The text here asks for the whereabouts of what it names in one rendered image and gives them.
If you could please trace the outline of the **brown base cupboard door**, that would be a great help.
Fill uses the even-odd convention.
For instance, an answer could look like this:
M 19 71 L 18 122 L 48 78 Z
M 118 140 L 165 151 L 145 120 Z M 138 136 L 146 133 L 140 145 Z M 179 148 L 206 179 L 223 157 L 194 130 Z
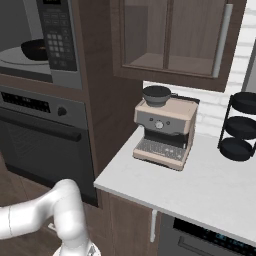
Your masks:
M 109 195 L 113 250 L 115 256 L 157 256 L 159 221 L 157 215 L 155 240 L 150 242 L 152 209 Z

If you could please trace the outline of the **grey microwave oven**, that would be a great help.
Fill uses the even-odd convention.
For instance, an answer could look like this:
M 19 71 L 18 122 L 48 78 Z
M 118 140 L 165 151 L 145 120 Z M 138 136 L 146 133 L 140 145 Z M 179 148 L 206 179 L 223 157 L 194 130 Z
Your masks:
M 47 65 L 0 60 L 0 73 L 71 89 L 82 87 L 71 0 L 0 0 L 0 52 L 43 39 Z

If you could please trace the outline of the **black bowl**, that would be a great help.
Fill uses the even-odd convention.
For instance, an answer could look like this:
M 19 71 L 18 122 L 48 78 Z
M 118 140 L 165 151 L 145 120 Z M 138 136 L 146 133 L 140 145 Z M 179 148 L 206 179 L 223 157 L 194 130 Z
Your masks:
M 21 44 L 23 54 L 30 60 L 47 61 L 47 51 L 43 39 L 26 41 Z

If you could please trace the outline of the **white microwave turntable plate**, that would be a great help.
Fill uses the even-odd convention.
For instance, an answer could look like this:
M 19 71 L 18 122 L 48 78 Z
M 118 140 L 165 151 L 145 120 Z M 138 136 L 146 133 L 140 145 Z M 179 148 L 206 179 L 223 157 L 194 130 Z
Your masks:
M 48 61 L 35 61 L 28 59 L 21 47 L 14 47 L 0 52 L 0 60 L 15 65 L 47 65 Z

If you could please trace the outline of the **brown tall oven cabinet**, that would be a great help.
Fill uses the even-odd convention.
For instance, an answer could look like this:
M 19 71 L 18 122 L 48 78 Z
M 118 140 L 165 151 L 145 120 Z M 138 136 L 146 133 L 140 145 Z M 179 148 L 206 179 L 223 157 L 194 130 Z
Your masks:
M 142 84 L 113 72 L 110 0 L 71 0 L 71 5 L 82 87 L 2 73 L 0 85 L 84 103 L 96 179 L 136 128 Z

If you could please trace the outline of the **beige espresso machine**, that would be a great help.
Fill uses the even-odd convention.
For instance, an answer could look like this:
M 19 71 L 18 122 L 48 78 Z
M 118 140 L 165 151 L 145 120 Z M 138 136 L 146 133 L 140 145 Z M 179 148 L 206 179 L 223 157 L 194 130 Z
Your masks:
M 200 100 L 158 85 L 145 87 L 142 95 L 134 122 L 144 128 L 144 136 L 133 157 L 182 171 L 193 145 Z

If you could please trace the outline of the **dark grey built-in oven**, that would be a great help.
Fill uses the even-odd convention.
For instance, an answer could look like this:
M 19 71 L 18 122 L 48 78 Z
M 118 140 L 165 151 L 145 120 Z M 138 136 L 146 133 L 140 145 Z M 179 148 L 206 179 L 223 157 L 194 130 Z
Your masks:
M 0 153 L 9 171 L 49 188 L 72 179 L 98 204 L 84 103 L 0 85 Z

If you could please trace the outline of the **dark grey dishwasher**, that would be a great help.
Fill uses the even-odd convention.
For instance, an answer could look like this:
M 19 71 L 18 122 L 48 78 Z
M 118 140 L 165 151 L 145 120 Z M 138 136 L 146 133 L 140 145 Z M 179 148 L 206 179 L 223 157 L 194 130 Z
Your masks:
M 158 256 L 256 256 L 256 240 L 162 213 Z

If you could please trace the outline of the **grey metal panel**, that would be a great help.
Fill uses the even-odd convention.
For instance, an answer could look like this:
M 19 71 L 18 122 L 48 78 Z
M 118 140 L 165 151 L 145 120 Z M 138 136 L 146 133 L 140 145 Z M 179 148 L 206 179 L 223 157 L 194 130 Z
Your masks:
M 254 41 L 241 91 L 256 93 L 256 39 Z

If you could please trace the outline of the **brown glass-door wall cupboard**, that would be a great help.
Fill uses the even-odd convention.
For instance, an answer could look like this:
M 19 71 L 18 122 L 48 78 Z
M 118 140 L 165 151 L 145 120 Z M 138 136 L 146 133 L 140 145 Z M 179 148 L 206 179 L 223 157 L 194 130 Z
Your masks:
M 227 4 L 233 11 L 219 76 L 213 78 Z M 246 4 L 247 0 L 110 0 L 114 74 L 223 92 Z

